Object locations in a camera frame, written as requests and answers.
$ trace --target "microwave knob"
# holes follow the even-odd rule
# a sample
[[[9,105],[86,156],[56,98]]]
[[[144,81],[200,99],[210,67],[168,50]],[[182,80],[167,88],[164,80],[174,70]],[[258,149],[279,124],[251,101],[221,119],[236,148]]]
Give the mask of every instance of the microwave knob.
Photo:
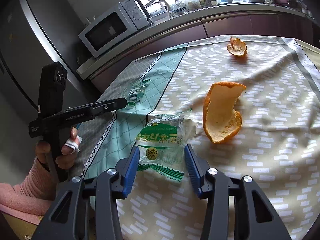
[[[136,7],[133,4],[130,4],[127,6],[127,9],[129,12],[133,12],[136,9]]]
[[[133,18],[134,18],[135,20],[140,20],[140,19],[141,19],[141,15],[140,15],[139,13],[135,13],[135,14],[133,15]]]

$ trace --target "white microwave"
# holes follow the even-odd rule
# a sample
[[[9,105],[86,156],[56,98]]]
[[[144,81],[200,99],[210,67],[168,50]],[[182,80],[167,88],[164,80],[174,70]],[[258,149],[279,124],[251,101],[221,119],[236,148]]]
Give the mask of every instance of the white microwave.
[[[97,17],[79,34],[79,38],[91,54],[98,57],[147,25],[147,17],[135,0],[126,0]]]

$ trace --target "human hand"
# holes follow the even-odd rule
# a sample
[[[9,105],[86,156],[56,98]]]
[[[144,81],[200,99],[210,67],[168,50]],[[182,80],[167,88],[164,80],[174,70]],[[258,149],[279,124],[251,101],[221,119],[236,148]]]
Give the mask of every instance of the human hand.
[[[74,141],[78,146],[80,144],[79,139],[77,138],[77,129],[72,127],[70,130],[70,140]],[[47,160],[45,154],[50,153],[51,147],[50,144],[45,141],[38,141],[36,144],[36,156],[38,160],[46,164]],[[61,153],[62,155],[56,158],[56,163],[59,168],[67,170],[70,169],[75,163],[77,152],[72,153],[73,149],[69,146],[62,146]]]

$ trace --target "pink sleeve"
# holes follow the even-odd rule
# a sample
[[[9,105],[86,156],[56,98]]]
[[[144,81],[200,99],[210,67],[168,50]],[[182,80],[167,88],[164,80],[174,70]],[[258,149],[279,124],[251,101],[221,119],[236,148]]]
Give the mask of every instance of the pink sleeve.
[[[48,171],[35,159],[20,185],[0,183],[0,204],[34,215],[44,215],[55,198],[56,183]]]

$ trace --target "small orange peel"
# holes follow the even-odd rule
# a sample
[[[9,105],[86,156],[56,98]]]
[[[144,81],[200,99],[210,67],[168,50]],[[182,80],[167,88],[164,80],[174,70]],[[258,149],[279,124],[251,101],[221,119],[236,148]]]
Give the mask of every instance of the small orange peel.
[[[238,38],[233,39],[232,37],[230,37],[230,44],[227,45],[227,50],[236,57],[243,57],[248,52],[244,41]]]
[[[213,143],[225,143],[235,136],[242,117],[234,105],[246,86],[229,81],[212,84],[204,99],[203,128]]]

